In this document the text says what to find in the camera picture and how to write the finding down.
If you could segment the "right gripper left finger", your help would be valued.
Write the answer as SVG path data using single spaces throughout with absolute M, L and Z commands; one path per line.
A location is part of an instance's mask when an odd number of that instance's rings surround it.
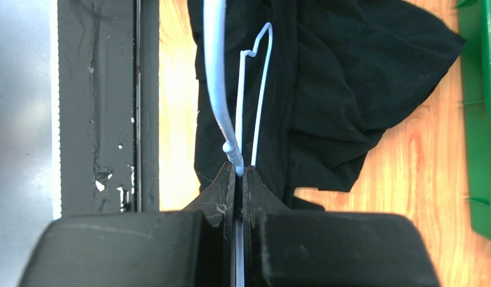
M 234 286 L 235 169 L 178 211 L 63 217 L 39 238 L 20 286 Z

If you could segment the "black t shirt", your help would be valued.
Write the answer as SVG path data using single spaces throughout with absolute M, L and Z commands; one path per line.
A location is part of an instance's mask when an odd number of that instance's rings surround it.
M 243 156 L 286 206 L 300 187 L 348 192 L 367 153 L 434 91 L 465 40 L 406 1 L 226 1 L 225 88 L 235 116 L 240 52 L 245 69 Z

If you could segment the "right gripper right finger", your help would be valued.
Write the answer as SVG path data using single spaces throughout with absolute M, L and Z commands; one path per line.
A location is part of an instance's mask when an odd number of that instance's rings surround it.
M 246 286 L 439 286 L 424 240 L 393 213 L 292 210 L 243 177 Z

